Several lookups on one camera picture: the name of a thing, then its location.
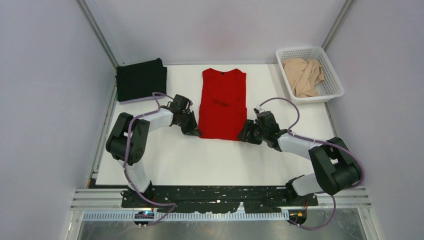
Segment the red t-shirt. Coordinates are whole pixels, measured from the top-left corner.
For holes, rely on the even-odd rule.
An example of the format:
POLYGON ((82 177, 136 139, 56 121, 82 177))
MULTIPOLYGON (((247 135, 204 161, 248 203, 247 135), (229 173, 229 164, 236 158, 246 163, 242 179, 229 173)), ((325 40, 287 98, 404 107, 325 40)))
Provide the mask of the red t-shirt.
POLYGON ((203 139, 238 141, 247 120, 247 74, 208 68, 202 72, 198 127, 203 139))

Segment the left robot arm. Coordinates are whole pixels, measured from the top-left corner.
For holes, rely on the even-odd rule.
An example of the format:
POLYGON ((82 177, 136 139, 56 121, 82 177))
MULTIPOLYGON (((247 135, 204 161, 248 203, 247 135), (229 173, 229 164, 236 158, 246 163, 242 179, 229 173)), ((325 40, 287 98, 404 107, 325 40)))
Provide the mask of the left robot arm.
POLYGON ((151 180, 148 178, 142 157, 146 152, 146 144, 150 132, 173 125, 180 127, 185 136, 200 137, 195 114, 190 110, 193 104, 190 99, 182 95, 175 95, 167 105, 160 105, 157 95, 164 93, 154 92, 153 99, 157 109, 133 116, 127 112, 119 114, 105 144, 105 149, 113 159, 120 161, 128 186, 135 192, 134 200, 141 207, 150 204, 165 207, 171 203, 153 202, 153 193, 148 190, 151 180))

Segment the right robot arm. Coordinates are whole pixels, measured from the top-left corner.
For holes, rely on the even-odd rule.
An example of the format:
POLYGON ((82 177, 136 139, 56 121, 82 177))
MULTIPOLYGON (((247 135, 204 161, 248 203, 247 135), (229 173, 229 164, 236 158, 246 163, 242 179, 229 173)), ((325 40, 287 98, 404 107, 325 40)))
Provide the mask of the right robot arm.
POLYGON ((309 194, 330 196, 351 188, 363 177, 358 161, 349 154, 341 138, 313 140, 281 129, 270 111, 259 112, 256 120, 246 120, 237 139, 254 145, 266 143, 278 152, 292 153, 311 162, 313 173, 301 175, 285 184, 285 198, 299 205, 309 194))

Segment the folded black t-shirt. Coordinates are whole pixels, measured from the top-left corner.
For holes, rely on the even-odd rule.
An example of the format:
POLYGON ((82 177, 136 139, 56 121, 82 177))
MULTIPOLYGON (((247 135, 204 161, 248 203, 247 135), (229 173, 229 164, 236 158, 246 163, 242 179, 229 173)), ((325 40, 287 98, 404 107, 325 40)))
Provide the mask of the folded black t-shirt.
POLYGON ((126 101, 167 93, 167 67, 160 58, 119 66, 116 69, 117 100, 126 101))

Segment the beige t-shirt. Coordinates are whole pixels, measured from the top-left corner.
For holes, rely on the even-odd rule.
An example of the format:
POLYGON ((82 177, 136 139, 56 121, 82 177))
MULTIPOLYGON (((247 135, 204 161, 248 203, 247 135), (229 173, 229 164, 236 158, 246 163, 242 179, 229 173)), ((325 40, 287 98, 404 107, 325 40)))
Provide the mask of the beige t-shirt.
POLYGON ((325 80, 322 65, 316 59, 290 58, 282 62, 290 89, 297 98, 319 97, 316 85, 325 80))

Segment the white plastic basket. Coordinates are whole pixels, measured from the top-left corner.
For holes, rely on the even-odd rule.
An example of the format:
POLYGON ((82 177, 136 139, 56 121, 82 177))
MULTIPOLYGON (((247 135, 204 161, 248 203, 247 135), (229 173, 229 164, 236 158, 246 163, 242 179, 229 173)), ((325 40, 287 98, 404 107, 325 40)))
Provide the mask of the white plastic basket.
POLYGON ((345 90, 340 82, 336 71, 331 64, 324 49, 319 46, 300 46, 300 47, 287 47, 276 50, 275 56, 278 61, 278 65, 282 72, 282 77, 288 91, 289 98, 296 104, 306 103, 323 103, 327 102, 336 97, 341 97, 345 90), (324 81, 317 84, 315 89, 318 91, 320 96, 317 97, 295 97, 288 82, 287 76, 283 68, 283 61, 291 58, 301 58, 304 60, 317 60, 323 67, 324 81))

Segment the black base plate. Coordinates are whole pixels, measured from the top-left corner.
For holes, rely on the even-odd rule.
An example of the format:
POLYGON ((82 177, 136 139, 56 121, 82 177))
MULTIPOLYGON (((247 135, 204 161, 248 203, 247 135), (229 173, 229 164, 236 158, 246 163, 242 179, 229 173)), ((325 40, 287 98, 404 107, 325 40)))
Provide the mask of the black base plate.
POLYGON ((151 185, 141 198, 134 190, 121 191, 122 208, 156 209, 166 213, 173 204, 174 213, 234 213, 243 207, 246 213, 276 213, 280 207, 315 207, 313 194, 295 196, 285 186, 183 186, 151 185))

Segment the aluminium frame rail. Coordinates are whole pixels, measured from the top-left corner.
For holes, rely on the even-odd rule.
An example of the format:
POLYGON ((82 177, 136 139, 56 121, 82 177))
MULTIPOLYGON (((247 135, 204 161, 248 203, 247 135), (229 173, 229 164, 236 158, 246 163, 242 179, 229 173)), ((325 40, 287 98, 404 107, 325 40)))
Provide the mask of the aluminium frame rail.
MULTIPOLYGON (((71 211, 121 210, 123 188, 80 188, 74 193, 71 211)), ((343 190, 334 196, 338 209, 369 209, 371 200, 365 187, 343 190)))

